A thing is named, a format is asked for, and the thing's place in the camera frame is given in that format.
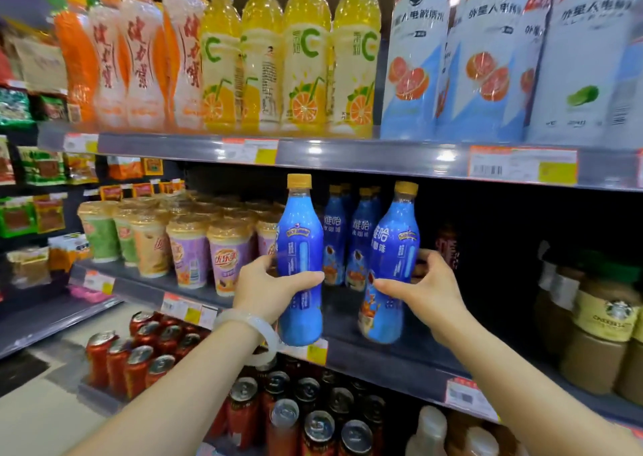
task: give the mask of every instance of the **metal shelf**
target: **metal shelf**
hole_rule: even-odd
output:
[[[65,135],[77,132],[69,123],[50,121],[39,123],[38,146],[49,151],[63,151]],[[276,157],[271,160],[256,159],[255,154],[241,151],[240,146],[230,143],[229,137],[212,134],[133,134],[101,132],[98,153],[121,156],[144,156],[163,159],[275,165],[313,170],[336,170],[390,174],[396,176],[440,177],[454,179],[470,178],[472,156],[471,143],[448,144],[435,142],[385,141],[381,139],[337,139],[323,136],[319,139],[292,137],[262,138],[278,140]],[[506,150],[533,150],[517,146]],[[550,149],[577,152],[577,183],[579,188],[599,190],[639,189],[639,155],[633,150],[605,150],[594,148]],[[534,170],[533,156],[518,153],[512,167]],[[521,170],[514,170],[514,183],[544,183],[539,177],[527,179]]]
[[[230,298],[219,297],[212,285],[197,290],[181,290],[172,274],[154,279],[141,278],[136,268],[126,268],[120,262],[76,262],[71,271],[70,282],[82,284],[87,270],[95,270],[115,278],[114,295],[154,310],[161,309],[166,292],[220,309],[230,308],[232,304]],[[369,342],[361,335],[357,326],[357,312],[361,301],[362,295],[352,290],[324,289],[323,338],[328,341],[326,367],[380,387],[466,411],[446,400],[447,382],[455,378],[471,379],[471,375],[451,351],[438,344],[431,331],[408,310],[404,333],[397,343],[386,346]],[[626,427],[643,430],[643,407],[616,395],[591,395],[567,383],[551,365],[539,362],[533,364],[601,416]],[[469,412],[493,420],[483,413]]]
[[[105,417],[116,414],[127,405],[125,399],[119,398],[107,390],[90,387],[85,381],[81,382],[78,386],[76,398],[82,404]],[[225,436],[217,437],[216,439],[206,437],[204,442],[210,444],[219,454],[225,456],[262,456],[265,453],[263,448],[258,447],[249,448],[247,451],[240,452],[230,438]]]
[[[99,304],[60,295],[0,319],[0,358],[42,341],[61,330],[122,302],[109,298]]]

